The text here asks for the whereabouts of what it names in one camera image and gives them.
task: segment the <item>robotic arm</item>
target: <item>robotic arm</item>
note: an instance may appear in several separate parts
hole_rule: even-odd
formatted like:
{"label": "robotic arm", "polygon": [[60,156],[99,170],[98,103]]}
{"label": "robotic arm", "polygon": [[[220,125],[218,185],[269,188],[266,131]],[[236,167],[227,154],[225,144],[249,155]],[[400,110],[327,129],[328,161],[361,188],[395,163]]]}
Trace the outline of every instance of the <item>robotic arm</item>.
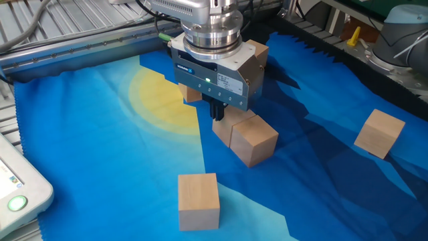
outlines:
{"label": "robotic arm", "polygon": [[181,19],[184,33],[169,46],[177,82],[202,93],[220,121],[230,104],[248,110],[261,95],[264,68],[242,42],[237,0],[151,0],[154,11]]}

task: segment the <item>blue cloth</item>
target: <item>blue cloth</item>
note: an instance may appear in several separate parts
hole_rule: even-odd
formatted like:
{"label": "blue cloth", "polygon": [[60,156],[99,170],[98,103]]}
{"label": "blue cloth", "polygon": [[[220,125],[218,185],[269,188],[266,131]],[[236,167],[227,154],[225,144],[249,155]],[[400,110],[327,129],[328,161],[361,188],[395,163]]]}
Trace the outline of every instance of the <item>blue cloth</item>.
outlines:
{"label": "blue cloth", "polygon": [[[56,192],[39,215],[43,239],[426,240],[428,123],[290,36],[267,45],[253,111],[280,136],[251,169],[211,131],[206,103],[191,104],[191,135],[180,133],[193,130],[185,121],[148,111],[153,102],[135,104],[138,81],[158,93],[140,88],[139,98],[168,98],[168,85],[138,77],[156,77],[141,65],[175,82],[164,52],[17,83],[24,154]],[[406,122],[385,160],[353,145],[374,108]],[[177,175],[204,172],[217,174],[220,229],[179,232]]]}

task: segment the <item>wooden block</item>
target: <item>wooden block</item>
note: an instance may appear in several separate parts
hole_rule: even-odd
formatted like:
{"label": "wooden block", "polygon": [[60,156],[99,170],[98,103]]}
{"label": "wooden block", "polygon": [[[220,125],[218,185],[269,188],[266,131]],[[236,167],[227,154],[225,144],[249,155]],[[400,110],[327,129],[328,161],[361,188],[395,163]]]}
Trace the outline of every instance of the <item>wooden block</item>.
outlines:
{"label": "wooden block", "polygon": [[219,228],[220,199],[215,173],[179,175],[180,231]]}
{"label": "wooden block", "polygon": [[228,106],[225,108],[225,116],[221,121],[213,120],[213,131],[227,147],[230,147],[232,127],[253,116],[255,116],[255,114],[251,110],[245,112],[233,106]]}
{"label": "wooden block", "polygon": [[260,64],[263,67],[266,67],[266,62],[268,61],[269,47],[263,44],[259,44],[251,39],[247,41],[247,44],[251,44],[255,47],[255,57],[259,60]]}
{"label": "wooden block", "polygon": [[183,95],[183,98],[186,100],[187,103],[202,100],[202,95],[197,90],[193,90],[192,88],[187,87],[181,83],[179,83],[179,89],[181,94]]}
{"label": "wooden block", "polygon": [[230,148],[248,166],[274,154],[278,132],[260,116],[253,116],[233,126]]}
{"label": "wooden block", "polygon": [[375,109],[364,123],[354,144],[384,159],[404,125],[405,122]]}

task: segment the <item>green button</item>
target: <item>green button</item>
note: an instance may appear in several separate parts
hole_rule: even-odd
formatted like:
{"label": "green button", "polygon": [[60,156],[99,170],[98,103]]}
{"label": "green button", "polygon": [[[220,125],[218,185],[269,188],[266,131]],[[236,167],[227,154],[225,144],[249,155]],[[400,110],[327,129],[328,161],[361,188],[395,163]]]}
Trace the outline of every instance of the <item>green button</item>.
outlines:
{"label": "green button", "polygon": [[16,196],[9,201],[7,205],[11,211],[19,211],[27,205],[27,198],[24,196]]}

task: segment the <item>yellow object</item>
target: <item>yellow object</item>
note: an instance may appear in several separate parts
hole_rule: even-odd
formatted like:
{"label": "yellow object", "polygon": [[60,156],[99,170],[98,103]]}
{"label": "yellow object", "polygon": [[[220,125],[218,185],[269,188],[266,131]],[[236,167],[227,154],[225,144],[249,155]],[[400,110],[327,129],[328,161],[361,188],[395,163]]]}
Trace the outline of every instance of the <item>yellow object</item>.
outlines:
{"label": "yellow object", "polygon": [[346,44],[348,44],[349,46],[355,47],[356,43],[358,42],[358,36],[360,35],[360,30],[361,30],[361,27],[357,27],[357,29],[354,32],[354,35],[350,40],[347,41]]}

